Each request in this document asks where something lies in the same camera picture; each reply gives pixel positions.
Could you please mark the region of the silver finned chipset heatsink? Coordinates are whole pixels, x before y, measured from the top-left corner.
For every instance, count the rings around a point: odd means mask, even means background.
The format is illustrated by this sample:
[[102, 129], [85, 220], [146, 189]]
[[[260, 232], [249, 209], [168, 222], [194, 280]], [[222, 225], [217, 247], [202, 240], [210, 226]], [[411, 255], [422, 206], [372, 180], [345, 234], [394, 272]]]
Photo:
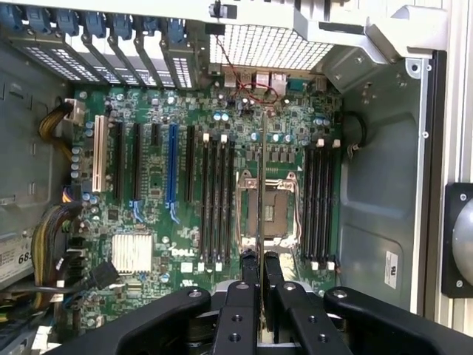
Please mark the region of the silver finned chipset heatsink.
[[119, 274], [151, 272], [152, 252], [150, 234], [116, 234], [112, 237], [112, 264]]

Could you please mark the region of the white expansion slot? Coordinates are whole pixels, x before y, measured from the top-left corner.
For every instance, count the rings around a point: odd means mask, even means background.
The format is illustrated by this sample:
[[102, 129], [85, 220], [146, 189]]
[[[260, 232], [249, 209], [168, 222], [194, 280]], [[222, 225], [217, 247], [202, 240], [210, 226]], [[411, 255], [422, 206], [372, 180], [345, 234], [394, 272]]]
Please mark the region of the white expansion slot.
[[94, 128], [92, 191], [103, 192], [106, 185], [106, 156], [109, 134], [108, 119], [104, 115], [96, 115]]

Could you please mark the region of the grey metal PC case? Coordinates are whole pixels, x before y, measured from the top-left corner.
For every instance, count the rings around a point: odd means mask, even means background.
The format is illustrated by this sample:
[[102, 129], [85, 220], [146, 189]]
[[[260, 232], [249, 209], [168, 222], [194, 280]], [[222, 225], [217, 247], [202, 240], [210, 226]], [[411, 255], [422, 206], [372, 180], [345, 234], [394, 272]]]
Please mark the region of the grey metal PC case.
[[[75, 97], [80, 89], [250, 88], [277, 96], [305, 85], [337, 92], [342, 101], [338, 270], [326, 291], [351, 288], [423, 317], [430, 203], [441, 188], [430, 147], [438, 141], [432, 128], [443, 119], [448, 17], [441, 8], [411, 4], [386, 16], [378, 6], [389, 0], [372, 0], [367, 17], [358, 11], [346, 18], [333, 15], [333, 3], [354, 1], [0, 0], [21, 10], [24, 26], [16, 32], [0, 24], [0, 234], [33, 229], [32, 274], [0, 291], [0, 353], [28, 342], [32, 355], [47, 355], [89, 333], [72, 330], [64, 302], [104, 289], [90, 285], [84, 250], [65, 229], [84, 209], [64, 195], [72, 183], [74, 132], [84, 125], [85, 109]], [[47, 10], [50, 34], [32, 29], [27, 6]], [[78, 36], [61, 32], [57, 9], [77, 12]], [[132, 17], [129, 41], [147, 71], [144, 87], [119, 83], [84, 46], [86, 11], [106, 17], [106, 37], [92, 36], [106, 59], [112, 15]], [[144, 16], [159, 18], [161, 31], [144, 35]], [[176, 88], [163, 59], [160, 41], [167, 38], [169, 18], [186, 21], [186, 41], [196, 54], [196, 89]], [[63, 37], [108, 84], [69, 81], [8, 41], [26, 34]], [[259, 289], [258, 246], [252, 251]], [[398, 289], [384, 284], [386, 251], [402, 256]], [[283, 277], [312, 298], [326, 292], [316, 294], [307, 283]], [[265, 277], [264, 286], [265, 324], [260, 339], [258, 307], [256, 355], [302, 355], [294, 339], [275, 333], [278, 305]]]

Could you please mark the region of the black bracket with silver disc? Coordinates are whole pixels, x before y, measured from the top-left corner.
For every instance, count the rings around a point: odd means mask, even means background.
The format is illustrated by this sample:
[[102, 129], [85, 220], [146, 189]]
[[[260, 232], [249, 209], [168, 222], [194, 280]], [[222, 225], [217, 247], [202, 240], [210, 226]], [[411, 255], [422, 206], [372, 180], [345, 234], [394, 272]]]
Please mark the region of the black bracket with silver disc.
[[446, 185], [443, 216], [441, 292], [473, 298], [473, 183]]

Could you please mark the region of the metal CPU socket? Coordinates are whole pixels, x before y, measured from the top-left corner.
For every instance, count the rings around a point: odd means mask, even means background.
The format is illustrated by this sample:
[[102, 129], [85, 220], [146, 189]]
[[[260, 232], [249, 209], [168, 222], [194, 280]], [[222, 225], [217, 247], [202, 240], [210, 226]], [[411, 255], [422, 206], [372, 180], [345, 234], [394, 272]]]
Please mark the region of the metal CPU socket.
[[281, 252], [301, 241], [299, 182], [296, 173], [265, 180], [259, 197], [259, 180], [245, 169], [236, 177], [235, 235], [240, 250], [256, 248], [263, 223], [263, 246]]

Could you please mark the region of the blue card retention latch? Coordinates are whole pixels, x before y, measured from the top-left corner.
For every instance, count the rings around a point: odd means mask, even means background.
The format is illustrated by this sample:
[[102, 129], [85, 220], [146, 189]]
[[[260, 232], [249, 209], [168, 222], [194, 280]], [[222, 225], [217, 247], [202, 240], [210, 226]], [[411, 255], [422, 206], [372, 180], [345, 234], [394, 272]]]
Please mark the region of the blue card retention latch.
[[130, 40], [132, 38], [132, 17], [128, 14], [113, 14], [111, 33], [124, 41]]
[[166, 22], [167, 39], [170, 48], [186, 44], [186, 21], [181, 18], [169, 18]]
[[13, 4], [0, 3], [0, 24], [12, 31], [22, 31], [24, 26], [21, 10]]
[[106, 17], [98, 11], [86, 11], [84, 21], [87, 32], [97, 38], [106, 37]]
[[56, 23], [61, 32], [69, 36], [78, 36], [79, 30], [79, 16], [76, 11], [68, 9], [57, 9], [55, 11]]
[[34, 31], [42, 34], [51, 33], [50, 15], [45, 8], [27, 6], [26, 14], [29, 25]]
[[154, 36], [160, 32], [160, 19], [153, 16], [142, 17], [142, 32], [145, 36]]

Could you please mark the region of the grey labelled power supply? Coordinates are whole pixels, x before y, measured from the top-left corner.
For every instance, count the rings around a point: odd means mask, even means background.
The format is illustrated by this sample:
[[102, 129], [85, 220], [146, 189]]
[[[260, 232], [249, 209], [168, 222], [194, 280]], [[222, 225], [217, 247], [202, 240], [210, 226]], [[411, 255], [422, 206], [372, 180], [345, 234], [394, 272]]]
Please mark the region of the grey labelled power supply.
[[33, 272], [33, 229], [0, 234], [0, 291]]

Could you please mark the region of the green Dell motherboard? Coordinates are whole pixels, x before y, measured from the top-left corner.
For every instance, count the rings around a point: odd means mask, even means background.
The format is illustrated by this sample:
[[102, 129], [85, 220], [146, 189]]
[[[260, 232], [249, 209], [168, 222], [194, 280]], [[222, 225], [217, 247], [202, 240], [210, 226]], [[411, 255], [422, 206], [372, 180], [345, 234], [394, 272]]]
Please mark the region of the green Dell motherboard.
[[[300, 220], [303, 218], [304, 150], [312, 149], [312, 179], [310, 199], [309, 257], [302, 259], [302, 235], [292, 249], [275, 251], [281, 260], [283, 275], [289, 280], [307, 283], [316, 294], [323, 294], [336, 283], [334, 271], [327, 269], [328, 200], [326, 214], [326, 249], [324, 263], [319, 260], [321, 241], [321, 156], [327, 150], [328, 161], [332, 147], [338, 148], [333, 209], [333, 251], [335, 252], [338, 221], [339, 146], [341, 124], [339, 115], [342, 101], [333, 90], [317, 90], [301, 85], [285, 95], [256, 94], [250, 88], [219, 89], [183, 92], [177, 90], [132, 89], [111, 87], [80, 89], [78, 103], [85, 109], [84, 125], [74, 132], [72, 149], [71, 186], [64, 195], [82, 202], [80, 219], [65, 225], [70, 240], [84, 250], [83, 267], [95, 268], [103, 261], [112, 261], [112, 237], [116, 234], [150, 234], [153, 237], [152, 271], [119, 274], [115, 285], [101, 291], [87, 291], [64, 302], [64, 319], [74, 332], [91, 331], [184, 286], [199, 286], [213, 291], [219, 283], [240, 277], [240, 257], [248, 249], [240, 250], [235, 235], [235, 197], [237, 175], [247, 169], [258, 175], [258, 151], [262, 112], [267, 112], [266, 178], [285, 178], [296, 173], [299, 182]], [[92, 191], [92, 162], [95, 116], [108, 119], [108, 149], [106, 156], [106, 185], [103, 192]], [[113, 130], [116, 122], [123, 122], [124, 165], [123, 195], [117, 202], [113, 195], [114, 168]], [[132, 199], [133, 125], [143, 127], [143, 158], [141, 168], [141, 196]], [[151, 146], [151, 125], [161, 125], [161, 142]], [[166, 208], [166, 185], [169, 126], [179, 126], [177, 156], [177, 191], [174, 208]], [[195, 126], [195, 159], [193, 201], [185, 201], [186, 131]], [[206, 261], [200, 263], [201, 177], [203, 169], [203, 134], [210, 135], [208, 156], [207, 236]], [[222, 233], [222, 270], [217, 262], [220, 142], [225, 136], [225, 192]], [[214, 224], [214, 261], [208, 261], [211, 145], [218, 143], [217, 182]], [[231, 224], [231, 260], [225, 263], [227, 226], [227, 171], [230, 141], [235, 142], [233, 207]], [[314, 150], [320, 149], [319, 178], [319, 234], [317, 263], [312, 261], [313, 242], [313, 164]]]

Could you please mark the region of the blue expansion slot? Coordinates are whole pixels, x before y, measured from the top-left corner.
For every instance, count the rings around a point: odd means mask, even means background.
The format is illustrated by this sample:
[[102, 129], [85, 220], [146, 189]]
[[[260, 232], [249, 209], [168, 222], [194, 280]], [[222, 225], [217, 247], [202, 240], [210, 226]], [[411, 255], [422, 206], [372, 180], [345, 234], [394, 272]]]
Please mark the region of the blue expansion slot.
[[177, 191], [177, 156], [178, 156], [179, 126], [169, 126], [168, 163], [167, 163], [167, 185], [166, 185], [166, 208], [172, 210], [176, 200]]

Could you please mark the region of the white label sticker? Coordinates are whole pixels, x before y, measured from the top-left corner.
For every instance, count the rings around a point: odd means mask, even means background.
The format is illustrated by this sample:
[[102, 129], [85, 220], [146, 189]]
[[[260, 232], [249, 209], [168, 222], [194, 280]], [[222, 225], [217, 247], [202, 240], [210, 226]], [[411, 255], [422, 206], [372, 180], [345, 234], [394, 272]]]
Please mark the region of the white label sticker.
[[402, 271], [402, 256], [392, 251], [386, 251], [384, 264], [384, 284], [391, 289], [398, 289], [399, 274]]

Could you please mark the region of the perforated metal slot cover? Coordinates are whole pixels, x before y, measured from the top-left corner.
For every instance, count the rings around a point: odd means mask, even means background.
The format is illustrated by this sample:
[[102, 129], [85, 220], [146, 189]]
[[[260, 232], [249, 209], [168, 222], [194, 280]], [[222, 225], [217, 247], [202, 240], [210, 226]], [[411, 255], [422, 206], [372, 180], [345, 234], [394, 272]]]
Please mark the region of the perforated metal slot cover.
[[84, 46], [90, 51], [90, 53], [98, 60], [98, 62], [114, 76], [114, 78], [121, 84], [125, 85], [126, 81], [123, 79], [121, 74], [109, 63], [109, 61], [103, 56], [101, 52], [92, 43], [92, 35], [85, 32], [81, 36], [81, 40]]
[[54, 35], [9, 35], [8, 41], [34, 61], [61, 77], [82, 84], [108, 84], [108, 81], [69, 46]]
[[169, 38], [160, 41], [163, 59], [176, 88], [193, 90], [197, 88], [197, 62], [194, 48], [186, 40], [173, 43]]
[[107, 38], [108, 48], [106, 53], [109, 63], [118, 71], [128, 85], [144, 87], [146, 81], [142, 74], [143, 63], [138, 57], [131, 41], [123, 41], [116, 35]]

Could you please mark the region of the black RAM slot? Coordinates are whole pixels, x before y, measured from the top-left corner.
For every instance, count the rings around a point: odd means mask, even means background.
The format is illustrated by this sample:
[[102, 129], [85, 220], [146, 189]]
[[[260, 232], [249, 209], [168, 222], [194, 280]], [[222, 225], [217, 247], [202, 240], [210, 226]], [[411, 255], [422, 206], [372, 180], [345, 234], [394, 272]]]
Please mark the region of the black RAM slot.
[[321, 156], [322, 170], [321, 170], [321, 241], [320, 241], [320, 252], [319, 260], [324, 263], [325, 249], [326, 249], [326, 214], [327, 214], [327, 164], [328, 164], [328, 153], [324, 149]]
[[320, 178], [320, 149], [314, 150], [313, 164], [313, 242], [312, 242], [312, 261], [317, 263], [318, 254], [318, 234], [319, 234], [319, 178]]
[[303, 218], [302, 218], [302, 259], [309, 257], [310, 245], [310, 199], [312, 179], [312, 149], [307, 146], [304, 150], [304, 193], [303, 193]]
[[207, 236], [207, 192], [208, 192], [208, 156], [210, 135], [203, 134], [203, 169], [201, 177], [201, 221], [200, 221], [200, 263], [204, 266], [206, 261], [206, 236]]
[[219, 263], [219, 268], [222, 270], [222, 233], [223, 233], [223, 220], [224, 220], [224, 192], [225, 192], [225, 150], [226, 142], [225, 136], [221, 136], [220, 142], [220, 181], [219, 181], [219, 213], [218, 213], [218, 239], [217, 239], [217, 262]]
[[336, 179], [336, 166], [338, 160], [338, 148], [332, 147], [330, 150], [330, 160], [328, 161], [328, 173], [329, 173], [329, 180], [330, 183], [328, 185], [328, 212], [329, 212], [329, 220], [328, 220], [328, 252], [327, 252], [327, 269], [330, 271], [334, 271], [336, 268], [336, 257], [335, 252], [333, 251], [332, 242], [334, 240], [333, 237], [333, 209], [336, 205], [336, 199], [334, 197], [334, 181]]
[[218, 143], [212, 141], [211, 145], [211, 194], [210, 194], [210, 224], [209, 224], [209, 247], [208, 247], [208, 261], [214, 261], [214, 224], [215, 224], [215, 199], [216, 199], [216, 182], [217, 182], [217, 157], [218, 157]]
[[226, 246], [225, 246], [225, 263], [230, 264], [231, 260], [231, 224], [232, 224], [232, 207], [233, 207], [233, 175], [234, 175], [234, 153], [235, 142], [230, 141], [228, 150], [228, 171], [227, 171], [227, 226], [226, 226]]

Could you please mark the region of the long black expansion slot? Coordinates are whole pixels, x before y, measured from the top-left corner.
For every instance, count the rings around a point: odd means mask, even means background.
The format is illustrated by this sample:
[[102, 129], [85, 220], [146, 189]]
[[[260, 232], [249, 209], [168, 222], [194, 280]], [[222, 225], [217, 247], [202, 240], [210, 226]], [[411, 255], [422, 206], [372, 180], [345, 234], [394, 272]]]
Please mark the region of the long black expansion slot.
[[132, 199], [139, 200], [141, 196], [143, 158], [143, 127], [142, 124], [133, 125], [133, 151], [132, 151]]
[[125, 126], [123, 122], [116, 122], [113, 130], [113, 155], [114, 168], [112, 174], [113, 195], [119, 203], [123, 195], [123, 165], [124, 165], [124, 134]]
[[185, 201], [193, 201], [194, 159], [195, 159], [195, 126], [187, 126], [186, 131], [186, 168], [185, 168]]

